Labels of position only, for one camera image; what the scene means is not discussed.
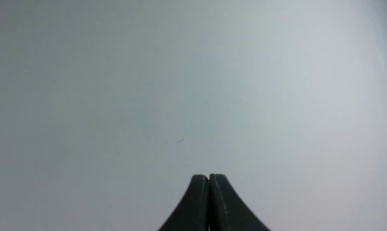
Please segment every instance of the gray surface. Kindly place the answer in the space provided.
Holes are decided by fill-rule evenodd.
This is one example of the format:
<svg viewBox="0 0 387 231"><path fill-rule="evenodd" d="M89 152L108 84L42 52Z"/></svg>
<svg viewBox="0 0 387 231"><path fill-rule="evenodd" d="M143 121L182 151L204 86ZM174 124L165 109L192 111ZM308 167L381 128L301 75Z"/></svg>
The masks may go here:
<svg viewBox="0 0 387 231"><path fill-rule="evenodd" d="M290 2L0 1L0 231L155 230L212 172L387 231L387 5Z"/></svg>

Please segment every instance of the white background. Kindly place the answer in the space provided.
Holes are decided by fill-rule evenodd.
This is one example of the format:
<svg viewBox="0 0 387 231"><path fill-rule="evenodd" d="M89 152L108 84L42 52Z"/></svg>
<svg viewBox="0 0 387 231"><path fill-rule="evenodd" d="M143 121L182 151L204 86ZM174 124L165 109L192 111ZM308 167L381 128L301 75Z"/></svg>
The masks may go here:
<svg viewBox="0 0 387 231"><path fill-rule="evenodd" d="M0 231L157 230L210 173L387 231L387 0L0 1Z"/></svg>

